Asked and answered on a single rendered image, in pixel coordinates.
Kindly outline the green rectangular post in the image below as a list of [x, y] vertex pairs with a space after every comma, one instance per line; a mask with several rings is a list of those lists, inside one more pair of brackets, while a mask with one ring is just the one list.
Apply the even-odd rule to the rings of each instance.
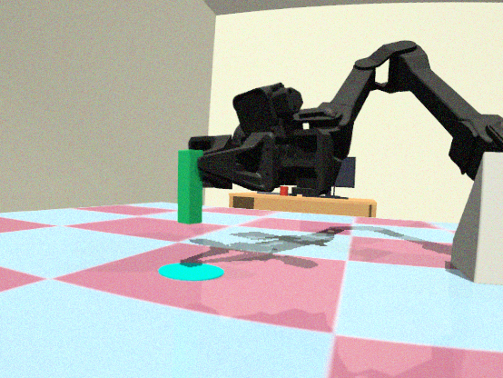
[[202, 223], [202, 171], [197, 158], [202, 150], [178, 151], [178, 223]]

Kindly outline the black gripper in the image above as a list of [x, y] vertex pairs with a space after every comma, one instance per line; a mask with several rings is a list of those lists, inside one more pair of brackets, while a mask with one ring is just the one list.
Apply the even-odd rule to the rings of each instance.
[[292, 139], [273, 132], [251, 133], [232, 140], [232, 134], [191, 137], [189, 150], [202, 150], [197, 167], [202, 188], [231, 189], [232, 184], [256, 192], [273, 192], [297, 185], [292, 194], [323, 195], [333, 184], [334, 141], [326, 129], [291, 131]]

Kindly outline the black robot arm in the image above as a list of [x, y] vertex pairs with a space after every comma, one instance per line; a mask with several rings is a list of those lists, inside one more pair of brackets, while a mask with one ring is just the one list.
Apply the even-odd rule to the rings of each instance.
[[[375, 82], [376, 67], [389, 59], [388, 81]], [[334, 141], [333, 184], [341, 161], [350, 153], [354, 122], [371, 91], [389, 94], [412, 92], [453, 137], [449, 158], [475, 181], [485, 152], [503, 154], [503, 117], [480, 114], [434, 73], [426, 52], [413, 41], [382, 45], [369, 57], [355, 62], [347, 79], [330, 102], [302, 108], [301, 92], [282, 83], [254, 88], [232, 99], [239, 125], [232, 140], [251, 133], [273, 132], [277, 139], [292, 139], [291, 131], [326, 129]]]

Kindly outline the teal flat disc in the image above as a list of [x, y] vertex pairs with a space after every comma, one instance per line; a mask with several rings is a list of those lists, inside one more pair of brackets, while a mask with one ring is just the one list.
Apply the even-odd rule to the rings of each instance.
[[179, 281], [204, 281], [218, 278], [223, 270], [209, 264], [167, 264], [159, 269], [159, 273]]

